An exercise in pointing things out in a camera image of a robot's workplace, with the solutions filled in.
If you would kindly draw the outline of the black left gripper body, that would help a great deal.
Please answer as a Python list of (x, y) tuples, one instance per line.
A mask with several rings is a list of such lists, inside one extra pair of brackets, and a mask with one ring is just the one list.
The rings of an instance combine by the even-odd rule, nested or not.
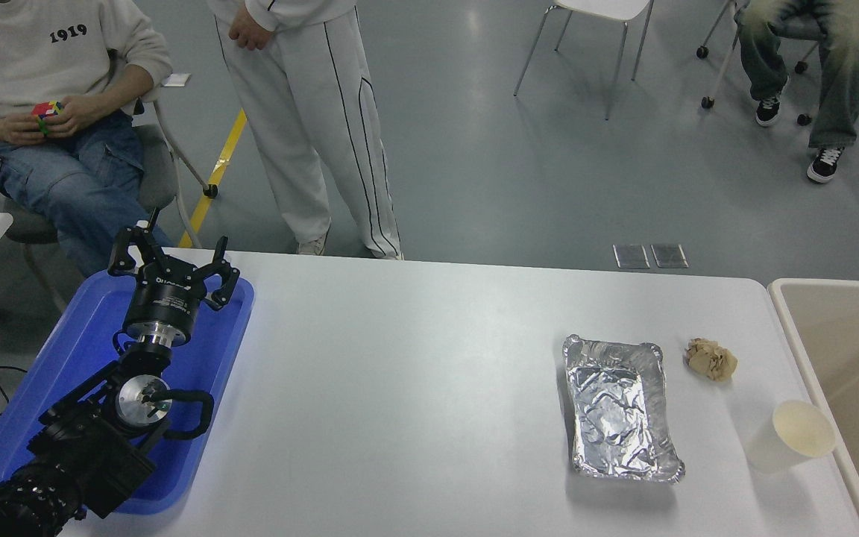
[(154, 323), (173, 327), (180, 334), (193, 333), (200, 302), (206, 295), (204, 277), (139, 271), (134, 279), (136, 288), (124, 317), (126, 333), (150, 333)]

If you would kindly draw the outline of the seated person's left hand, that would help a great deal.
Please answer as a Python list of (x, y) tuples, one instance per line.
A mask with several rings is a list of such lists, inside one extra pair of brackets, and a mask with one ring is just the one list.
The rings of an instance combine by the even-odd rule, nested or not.
[(44, 120), (45, 137), (62, 139), (84, 132), (107, 115), (106, 102), (102, 95), (69, 95), (64, 98), (63, 109), (58, 115)]

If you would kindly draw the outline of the seated person's right hand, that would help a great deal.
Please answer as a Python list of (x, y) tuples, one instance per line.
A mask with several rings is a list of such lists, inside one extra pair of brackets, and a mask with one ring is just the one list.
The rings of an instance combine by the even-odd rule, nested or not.
[(38, 116), (13, 113), (0, 118), (0, 142), (18, 146), (44, 143), (45, 133), (39, 125)]

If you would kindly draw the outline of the standing person's left hand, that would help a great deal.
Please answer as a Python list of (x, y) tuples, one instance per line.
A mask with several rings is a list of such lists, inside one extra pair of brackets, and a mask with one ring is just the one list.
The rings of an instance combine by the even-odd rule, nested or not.
[(227, 35), (236, 47), (248, 51), (262, 50), (275, 37), (273, 31), (267, 30), (252, 17), (244, 4), (236, 11)]

